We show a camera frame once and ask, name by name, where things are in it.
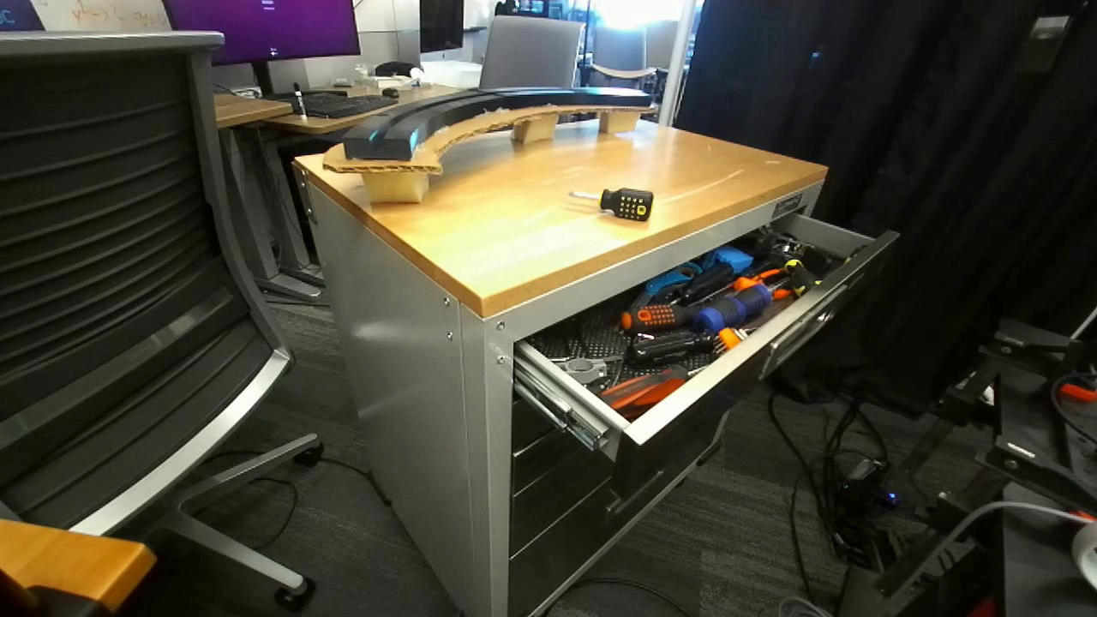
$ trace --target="computer monitor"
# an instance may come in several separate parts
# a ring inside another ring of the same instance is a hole
[[[264,95],[280,58],[361,56],[352,0],[166,0],[175,30],[222,30],[216,66],[253,66]]]
[[[417,0],[417,51],[457,51],[465,39],[464,0]]]
[[[31,0],[0,0],[0,30],[41,30]]]

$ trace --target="black chair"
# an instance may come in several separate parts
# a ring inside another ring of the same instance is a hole
[[[225,217],[216,33],[0,39],[0,513],[119,533],[289,367]],[[185,490],[166,529],[279,584],[313,584],[185,507],[289,459],[303,436]]]

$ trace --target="curved metal part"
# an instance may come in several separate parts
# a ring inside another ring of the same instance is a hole
[[[392,110],[343,137],[346,159],[357,162],[410,162],[443,128],[533,105],[583,105],[583,110],[648,110],[653,95],[640,89],[472,89],[454,98]]]

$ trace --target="drawer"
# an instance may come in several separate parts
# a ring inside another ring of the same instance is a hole
[[[750,248],[757,241],[786,242],[801,253],[813,271],[813,285],[792,303],[767,304],[755,323],[739,328],[739,343],[727,354],[681,357],[663,367],[629,367],[630,336],[618,324],[638,289],[611,299],[587,315],[552,324],[515,346],[515,391],[558,427],[574,433],[587,449],[599,449],[611,459],[622,439],[645,444],[699,397],[725,380],[760,380],[782,367],[801,343],[808,343],[849,291],[867,281],[871,266],[880,264],[898,233],[865,236],[808,217],[790,217],[765,228],[755,228],[730,248]],[[576,360],[608,364],[602,380],[578,376]],[[629,419],[602,402],[602,388],[640,372],[675,372],[675,388],[640,416]]]

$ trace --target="chair base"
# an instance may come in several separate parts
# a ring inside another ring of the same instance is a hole
[[[173,503],[173,513],[166,519],[162,529],[175,532],[175,533],[183,533],[183,539],[190,539],[190,540],[194,540],[194,546],[201,546],[201,548],[210,548],[216,555],[225,555],[225,560],[240,563],[245,570],[249,570],[258,577],[276,580],[279,584],[276,600],[284,604],[284,607],[303,607],[303,604],[308,604],[308,597],[314,588],[314,584],[308,577],[266,560],[264,551],[258,551],[258,548],[249,548],[249,546],[245,546],[245,540],[238,540],[238,539],[230,539],[230,533],[222,533],[216,529],[210,529],[205,522],[199,522],[192,513],[192,507],[199,507],[201,500],[212,500],[218,493],[230,493],[230,490],[249,484],[262,474],[272,474],[272,465],[284,465],[290,459],[314,464],[318,452],[322,452],[322,443],[318,443],[318,436],[308,433],[308,436],[295,439],[295,443],[284,443],[284,444],[279,444],[272,452],[262,452],[262,456],[253,456],[248,464],[238,464],[238,465],[194,484],[192,490],[185,490]]]

